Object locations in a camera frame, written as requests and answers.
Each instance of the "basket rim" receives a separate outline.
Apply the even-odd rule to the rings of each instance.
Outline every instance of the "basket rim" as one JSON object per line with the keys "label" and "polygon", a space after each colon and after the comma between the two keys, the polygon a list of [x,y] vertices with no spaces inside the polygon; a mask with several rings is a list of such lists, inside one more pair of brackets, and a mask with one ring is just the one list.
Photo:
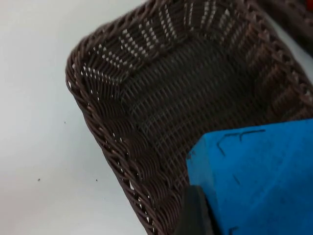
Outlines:
{"label": "basket rim", "polygon": [[[131,177],[132,173],[129,169],[123,169],[125,172],[128,173],[130,176],[123,176],[121,177],[121,173],[117,170],[117,168],[121,168],[120,165],[115,165],[113,161],[109,159],[118,158],[119,160],[123,161],[125,158],[121,151],[121,147],[117,144],[111,133],[105,128],[104,125],[101,123],[101,118],[97,114],[97,111],[92,105],[88,103],[88,93],[86,88],[82,83],[82,78],[80,77],[80,73],[78,69],[81,66],[81,61],[85,57],[86,53],[90,51],[95,45],[101,43],[103,44],[104,41],[110,40],[113,37],[116,37],[121,33],[123,30],[131,27],[134,24],[141,22],[145,18],[151,17],[155,14],[161,7],[166,4],[171,4],[176,0],[148,0],[146,3],[140,5],[136,9],[126,13],[124,16],[101,25],[98,27],[94,32],[90,35],[84,37],[77,46],[72,50],[68,60],[67,60],[67,67],[66,67],[66,84],[69,91],[73,94],[78,106],[83,112],[85,122],[90,129],[91,133],[94,135],[96,141],[102,148],[103,154],[110,165],[111,169],[114,171],[120,185],[122,186],[128,200],[132,208],[134,209],[137,217],[139,218],[140,222],[143,224],[144,228],[146,229],[148,234],[154,234],[154,228],[159,231],[160,234],[163,234],[164,231],[162,230],[162,225],[156,220],[156,217],[153,215],[153,211],[147,210],[145,216],[150,217],[154,224],[148,223],[146,220],[142,219],[143,215],[140,214],[139,210],[140,207],[132,203],[133,198],[133,191],[130,188],[130,185],[125,181],[132,182],[132,184],[136,185],[136,187],[140,187],[134,182],[134,178]],[[185,2],[195,2],[200,0],[185,0]],[[279,39],[278,35],[276,34],[274,28],[270,25],[270,23],[266,20],[262,13],[262,9],[259,4],[255,0],[235,0],[234,7],[239,10],[239,14],[245,18],[250,24],[251,27],[255,30],[258,34],[260,40],[262,40],[266,45],[275,44],[276,48],[267,48],[271,53],[272,57],[275,59],[277,63],[281,64],[289,64],[291,69],[293,70],[292,74],[290,75],[298,76],[299,84],[295,83],[295,81],[291,81],[289,79],[290,76],[286,76],[287,79],[294,84],[294,89],[299,95],[299,99],[303,101],[305,105],[309,108],[313,108],[313,103],[311,100],[313,99],[313,87],[308,81],[305,73],[303,72],[301,66],[292,56],[290,50],[287,46]],[[94,125],[99,126],[99,131],[102,134],[102,138],[100,139],[97,134],[95,134],[93,127]],[[148,207],[152,207],[152,204],[149,200],[141,201],[143,204],[147,204]]]}

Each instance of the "basket bottom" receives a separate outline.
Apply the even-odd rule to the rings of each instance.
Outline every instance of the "basket bottom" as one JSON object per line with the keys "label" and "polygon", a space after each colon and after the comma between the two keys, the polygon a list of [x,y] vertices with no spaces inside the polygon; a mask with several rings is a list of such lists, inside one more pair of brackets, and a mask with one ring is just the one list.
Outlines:
{"label": "basket bottom", "polygon": [[[275,114],[271,99],[276,96],[259,87],[264,78],[237,55],[204,36],[192,37],[124,82],[123,106],[169,182],[162,198],[154,200],[156,208],[173,194],[181,197],[188,185],[185,158],[204,133],[283,121],[297,111],[290,117],[285,112]],[[272,63],[269,59],[264,66]],[[296,96],[294,99],[291,104],[299,103]],[[164,178],[153,177],[154,182],[164,182]],[[178,209],[162,211],[168,233],[178,216]]]}

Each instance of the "brown wicker basket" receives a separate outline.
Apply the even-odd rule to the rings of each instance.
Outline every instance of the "brown wicker basket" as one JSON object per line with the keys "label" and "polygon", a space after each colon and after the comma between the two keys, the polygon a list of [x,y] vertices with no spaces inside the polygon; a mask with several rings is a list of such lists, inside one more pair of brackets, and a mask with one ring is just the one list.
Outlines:
{"label": "brown wicker basket", "polygon": [[313,118],[313,87],[261,7],[312,53],[298,1],[150,0],[68,59],[67,86],[148,234],[175,230],[203,133]]}

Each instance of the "blue foam block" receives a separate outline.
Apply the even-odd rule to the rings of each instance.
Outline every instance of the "blue foam block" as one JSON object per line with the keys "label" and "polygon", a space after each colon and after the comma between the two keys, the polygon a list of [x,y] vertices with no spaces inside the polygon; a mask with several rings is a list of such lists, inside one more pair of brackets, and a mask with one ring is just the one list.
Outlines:
{"label": "blue foam block", "polygon": [[313,119],[207,133],[186,161],[224,235],[313,234]]}

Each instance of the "white table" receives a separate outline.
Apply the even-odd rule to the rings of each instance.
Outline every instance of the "white table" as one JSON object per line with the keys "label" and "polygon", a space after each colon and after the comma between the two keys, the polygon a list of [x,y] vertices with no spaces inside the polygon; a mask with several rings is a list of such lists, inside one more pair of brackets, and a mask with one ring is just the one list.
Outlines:
{"label": "white table", "polygon": [[[142,2],[0,3],[1,235],[145,234],[64,72],[83,36]],[[312,77],[312,61],[291,47]]]}

